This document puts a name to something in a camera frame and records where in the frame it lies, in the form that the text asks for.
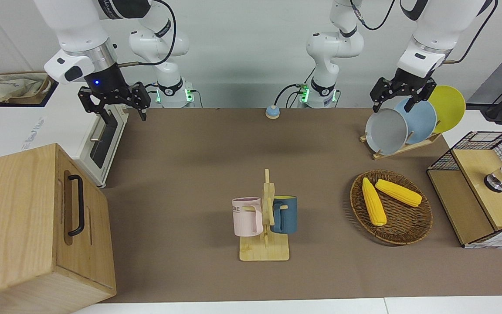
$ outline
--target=wicker tray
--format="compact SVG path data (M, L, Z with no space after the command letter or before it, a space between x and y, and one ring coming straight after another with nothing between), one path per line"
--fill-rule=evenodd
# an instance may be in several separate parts
M361 181L364 177L367 177L373 185L378 179L384 179L416 191L422 195L422 203L419 207L411 207L377 191L387 215L387 224L381 227L373 226L361 191ZM429 234L433 225L431 206L422 191L406 177L392 171L372 170L359 175L352 184L350 203L361 225L369 233L388 243L406 245L420 241Z

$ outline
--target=yellow corn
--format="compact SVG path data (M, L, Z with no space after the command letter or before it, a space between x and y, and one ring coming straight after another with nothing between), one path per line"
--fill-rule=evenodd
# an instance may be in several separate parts
M369 214L371 223L375 226L385 225L387 223L387 215L385 215L383 203L381 203L381 199L375 187L373 187L373 184L366 177L363 178L361 191L363 192L365 207L367 207L367 213Z
M394 199L398 199L402 203L412 207L418 207L422 202L422 195L419 195L418 193L396 183L379 179L377 180L377 183L375 183L375 187L386 195Z

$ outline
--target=beige bag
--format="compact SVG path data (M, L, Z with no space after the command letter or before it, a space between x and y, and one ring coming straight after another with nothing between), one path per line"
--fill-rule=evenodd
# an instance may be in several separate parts
M0 102L13 97L32 97L40 91L45 73L0 75Z

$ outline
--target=white appliance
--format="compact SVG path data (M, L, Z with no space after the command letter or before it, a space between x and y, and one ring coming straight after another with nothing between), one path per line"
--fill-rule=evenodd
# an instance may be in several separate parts
M100 116L86 113L77 96L84 85L60 84L43 108L0 107L0 156L58 143L96 185L104 187L128 113L125 105L107 105L112 117L108 125Z

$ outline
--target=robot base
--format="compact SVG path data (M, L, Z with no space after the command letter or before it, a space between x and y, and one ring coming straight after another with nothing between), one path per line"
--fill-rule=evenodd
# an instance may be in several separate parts
M303 101L303 98L300 98L299 103L300 108L313 108L313 109L323 109L323 108L331 108L333 104L336 103L336 89L333 90L328 96L321 97L316 92L309 92L309 95L306 96L306 102Z
M183 78L183 86L173 96L165 95L160 89L155 101L150 105L151 108L194 108L195 98L190 91L193 84Z

